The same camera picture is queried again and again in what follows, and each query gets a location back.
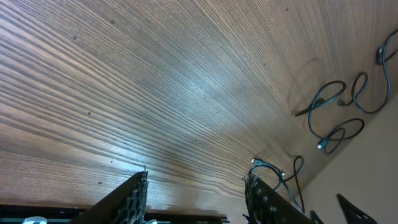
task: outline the cable connector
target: cable connector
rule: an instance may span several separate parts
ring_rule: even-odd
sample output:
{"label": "cable connector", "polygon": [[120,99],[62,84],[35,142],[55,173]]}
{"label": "cable connector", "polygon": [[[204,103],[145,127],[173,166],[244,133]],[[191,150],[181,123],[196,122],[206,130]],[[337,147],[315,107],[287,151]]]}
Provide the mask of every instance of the cable connector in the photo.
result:
{"label": "cable connector", "polygon": [[264,161],[262,161],[261,159],[253,158],[251,160],[251,163],[253,163],[253,165],[255,165],[255,166],[259,166],[259,165],[262,165],[264,163]]}
{"label": "cable connector", "polygon": [[376,64],[382,65],[382,53],[383,53],[383,46],[380,46],[376,52]]}
{"label": "cable connector", "polygon": [[326,149],[328,144],[329,144],[329,140],[321,140],[318,142],[317,148]]}

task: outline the coiled cable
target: coiled cable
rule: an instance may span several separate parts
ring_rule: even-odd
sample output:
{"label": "coiled cable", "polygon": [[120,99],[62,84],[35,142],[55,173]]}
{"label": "coiled cable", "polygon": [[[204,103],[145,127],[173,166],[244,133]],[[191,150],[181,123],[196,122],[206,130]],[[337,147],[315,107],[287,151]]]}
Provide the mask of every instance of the coiled cable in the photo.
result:
{"label": "coiled cable", "polygon": [[[391,96],[391,81],[390,81],[390,76],[389,76],[388,71],[387,71],[386,62],[387,62],[388,60],[390,60],[390,59],[398,52],[398,49],[395,50],[393,53],[391,53],[390,56],[388,56],[387,58],[386,58],[386,49],[387,49],[387,46],[389,45],[389,42],[391,41],[391,39],[392,39],[397,33],[398,33],[398,30],[395,30],[395,31],[388,37],[388,39],[386,40],[386,42],[384,43],[384,45],[383,45],[382,47],[379,48],[379,50],[377,51],[377,54],[376,54],[376,63],[383,66],[384,76],[385,76],[385,78],[386,78],[386,83],[387,83],[387,93],[386,93],[386,97],[385,97],[385,99],[384,99],[382,105],[381,105],[378,109],[376,109],[376,110],[374,110],[374,111],[366,111],[365,109],[363,109],[363,108],[359,105],[359,103],[358,103],[358,101],[357,101],[357,97],[358,97],[358,96],[363,92],[363,90],[365,89],[366,85],[368,84],[368,78],[369,78],[369,76],[368,76],[368,74],[367,74],[366,72],[361,72],[361,73],[359,73],[359,75],[355,78],[354,83],[353,83],[353,86],[352,86],[352,88],[351,88],[351,98],[352,98],[352,100],[351,100],[349,103],[345,103],[343,100],[340,99],[340,100],[338,100],[338,102],[337,102],[337,104],[338,104],[339,106],[349,106],[349,105],[351,105],[352,103],[354,103],[354,104],[356,105],[356,107],[357,107],[360,111],[362,111],[363,113],[366,113],[366,114],[374,114],[374,113],[377,113],[377,112],[379,112],[380,110],[382,110],[383,107],[387,104],[387,102],[388,102],[388,100],[389,100],[389,98],[390,98],[390,96]],[[362,76],[365,77],[365,81],[364,81],[364,83],[362,84],[361,89],[360,89],[360,90],[357,92],[357,94],[356,94],[356,93],[355,93],[355,86],[356,86],[358,80],[359,80]],[[323,91],[326,87],[328,87],[328,86],[330,86],[330,85],[332,85],[332,84],[340,84],[340,85],[341,85],[340,91],[339,91],[338,93],[334,94],[331,98],[329,98],[329,99],[327,99],[327,100],[324,100],[323,98],[320,98],[320,95],[321,95],[322,91]],[[331,130],[331,132],[330,132],[326,137],[320,136],[320,135],[317,134],[317,133],[313,130],[313,128],[312,128],[312,125],[311,125],[312,111],[313,111],[313,110],[316,110],[316,109],[318,109],[318,108],[320,108],[321,106],[325,106],[325,105],[331,103],[333,100],[336,100],[337,98],[339,98],[339,97],[343,94],[343,92],[346,90],[346,87],[347,87],[347,84],[346,84],[345,82],[341,81],[341,80],[332,81],[332,82],[329,82],[329,83],[323,85],[323,86],[318,90],[318,93],[315,95],[315,97],[314,97],[313,101],[311,102],[310,106],[309,106],[307,109],[302,110],[302,111],[300,111],[300,112],[298,112],[298,113],[295,114],[295,116],[301,116],[301,115],[303,115],[303,114],[307,114],[307,113],[308,113],[308,128],[310,129],[310,131],[311,131],[311,133],[312,133],[313,135],[315,135],[317,138],[320,139],[320,141],[318,142],[318,146],[317,146],[317,147],[318,147],[319,149],[322,149],[323,153],[325,153],[326,155],[329,155],[329,154],[331,154],[333,151],[335,151],[336,148],[340,145],[340,143],[341,143],[343,140],[348,140],[348,139],[351,139],[351,138],[357,136],[357,135],[363,130],[363,128],[364,128],[364,126],[365,126],[365,122],[364,122],[361,118],[349,119],[349,120],[347,120],[347,121],[345,121],[345,122],[339,124],[339,125],[336,126],[335,128],[333,128],[333,130]],[[350,135],[350,136],[345,136],[346,130],[345,130],[345,128],[343,127],[343,125],[344,125],[344,124],[347,124],[347,123],[349,123],[349,122],[353,122],[353,121],[359,121],[359,122],[361,123],[361,127],[360,127],[360,128],[358,129],[358,131],[355,132],[354,134],[352,134],[352,135]],[[332,138],[332,136],[334,136],[334,135],[335,135],[336,133],[338,133],[338,132],[342,132],[341,137],[340,137],[340,138]],[[334,146],[334,148],[333,148],[332,150],[327,151],[326,147],[327,147],[329,141],[337,141],[337,144]]]}
{"label": "coiled cable", "polygon": [[[351,105],[352,103],[354,103],[355,106],[356,106],[360,111],[362,111],[363,113],[366,113],[366,114],[374,114],[374,113],[379,112],[381,109],[383,109],[383,107],[387,104],[388,99],[389,99],[390,96],[391,96],[391,81],[390,81],[390,76],[389,76],[388,71],[387,71],[386,62],[388,62],[388,60],[390,60],[390,59],[398,52],[398,49],[395,50],[393,53],[391,53],[390,56],[388,56],[387,58],[386,58],[386,52],[387,52],[387,46],[388,46],[389,42],[391,41],[391,39],[392,39],[397,33],[398,33],[398,30],[395,30],[395,31],[388,37],[388,39],[386,40],[386,43],[384,43],[384,45],[383,45],[382,47],[380,47],[379,50],[378,50],[377,53],[376,53],[376,63],[383,66],[384,76],[386,77],[386,83],[387,83],[387,93],[386,93],[386,97],[385,97],[383,103],[381,104],[381,106],[380,106],[378,109],[374,110],[374,111],[366,111],[365,109],[363,109],[363,108],[359,105],[359,103],[358,103],[358,101],[357,101],[357,97],[362,93],[362,91],[365,89],[366,85],[368,84],[368,74],[367,74],[366,72],[361,72],[361,73],[359,73],[358,76],[355,78],[354,83],[353,83],[353,87],[351,88],[351,98],[352,98],[352,100],[351,100],[349,103],[345,103],[343,100],[339,100],[339,101],[337,102],[337,104],[338,104],[339,106],[349,106],[349,105]],[[361,89],[358,91],[358,93],[355,94],[355,86],[356,86],[356,84],[357,84],[359,78],[361,78],[362,76],[365,77],[365,81],[363,82],[362,87],[361,87]]]}

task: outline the wood grain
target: wood grain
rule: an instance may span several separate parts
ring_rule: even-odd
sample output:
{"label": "wood grain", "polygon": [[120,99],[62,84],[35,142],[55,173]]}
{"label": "wood grain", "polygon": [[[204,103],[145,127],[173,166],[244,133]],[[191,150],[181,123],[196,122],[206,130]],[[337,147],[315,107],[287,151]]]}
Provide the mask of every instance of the wood grain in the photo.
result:
{"label": "wood grain", "polygon": [[[374,53],[398,27],[397,9],[387,0],[0,0],[0,203],[88,207],[146,166],[149,209],[244,223],[241,177],[253,157],[289,174],[291,155],[303,155],[302,187],[333,158],[292,115],[322,84],[350,86],[366,71],[360,103],[382,102]],[[313,127],[327,134],[354,117],[372,118],[332,104]]]}

